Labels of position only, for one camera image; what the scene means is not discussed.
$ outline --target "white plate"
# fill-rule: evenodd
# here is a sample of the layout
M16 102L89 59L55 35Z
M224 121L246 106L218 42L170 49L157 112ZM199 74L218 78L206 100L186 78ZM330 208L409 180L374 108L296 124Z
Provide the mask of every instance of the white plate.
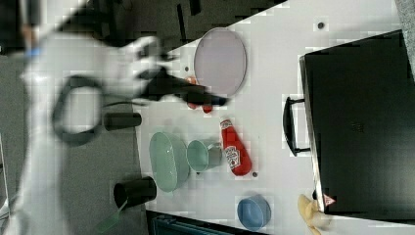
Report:
M239 36L224 27L207 32L194 62L196 79L217 95L234 95L245 77L247 55Z

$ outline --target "briefcase handle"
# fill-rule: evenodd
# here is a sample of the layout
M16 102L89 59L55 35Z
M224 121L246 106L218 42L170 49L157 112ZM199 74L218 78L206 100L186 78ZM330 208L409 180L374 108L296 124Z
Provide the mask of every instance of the briefcase handle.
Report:
M284 134L287 140L287 144L290 147L291 152L293 152L294 156L297 156L297 153L310 151L310 148L306 148L306 149L297 148L296 131L295 131L294 119L293 119L292 105L297 104L297 103L302 103L304 101L305 101L304 99L293 100L290 97L288 97L286 100L285 107L284 107L284 113L283 113Z

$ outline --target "black mug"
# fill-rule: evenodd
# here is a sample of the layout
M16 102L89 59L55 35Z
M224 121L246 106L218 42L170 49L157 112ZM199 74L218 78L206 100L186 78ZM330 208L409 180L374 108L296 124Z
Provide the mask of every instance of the black mug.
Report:
M118 183L114 187L116 206L120 208L127 201L127 204L123 208L124 210L153 201L156 196L156 182L150 176Z

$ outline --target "small blue bowl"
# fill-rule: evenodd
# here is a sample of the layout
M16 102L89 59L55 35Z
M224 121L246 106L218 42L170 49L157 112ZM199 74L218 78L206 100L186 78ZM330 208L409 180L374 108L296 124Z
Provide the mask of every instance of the small blue bowl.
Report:
M271 208L262 196L255 195L239 202L238 217L244 227L256 232L271 219Z

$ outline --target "screw hole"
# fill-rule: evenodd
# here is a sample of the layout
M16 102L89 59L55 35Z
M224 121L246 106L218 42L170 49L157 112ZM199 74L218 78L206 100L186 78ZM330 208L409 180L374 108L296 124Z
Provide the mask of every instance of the screw hole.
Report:
M325 25L324 25L324 23L319 23L319 24L317 25L317 27L318 27L319 29L322 29L324 26L325 26Z

